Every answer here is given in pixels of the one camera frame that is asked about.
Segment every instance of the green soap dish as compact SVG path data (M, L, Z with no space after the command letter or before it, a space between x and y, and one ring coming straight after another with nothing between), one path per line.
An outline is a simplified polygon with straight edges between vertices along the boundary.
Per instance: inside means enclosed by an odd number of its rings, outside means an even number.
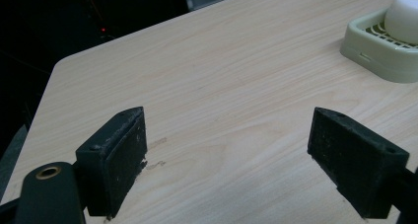
M418 82L418 44L399 41L386 32L386 11L353 20L347 27L340 52L388 81Z

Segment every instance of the wood grain surface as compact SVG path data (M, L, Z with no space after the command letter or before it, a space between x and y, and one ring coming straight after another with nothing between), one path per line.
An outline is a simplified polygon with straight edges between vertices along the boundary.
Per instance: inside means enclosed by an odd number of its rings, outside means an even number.
M348 22L392 0L227 0L61 60L2 203L117 112L143 106L149 152L116 218L88 223L395 223L363 220L307 154L314 107L411 153L418 84L339 53Z

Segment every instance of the slotted grate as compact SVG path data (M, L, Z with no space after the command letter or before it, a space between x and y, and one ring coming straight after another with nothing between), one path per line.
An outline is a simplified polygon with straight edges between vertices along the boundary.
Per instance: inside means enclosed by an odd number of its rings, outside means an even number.
M418 49L418 44L411 44L407 42L399 41L395 38L392 38L384 28L384 23L379 23L377 25L371 26L369 28L366 28L365 31L373 36L382 38L386 41L389 41L397 46L404 47L404 48L416 48Z

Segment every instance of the wooden table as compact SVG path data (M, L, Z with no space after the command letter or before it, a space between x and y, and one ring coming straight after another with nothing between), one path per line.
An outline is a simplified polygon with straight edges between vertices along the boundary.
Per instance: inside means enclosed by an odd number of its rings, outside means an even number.
M61 60L2 202L29 171L75 162L114 114L143 106L149 165L110 223L366 223L307 144L324 107L418 166L418 84L339 53L348 22L391 1L227 0Z

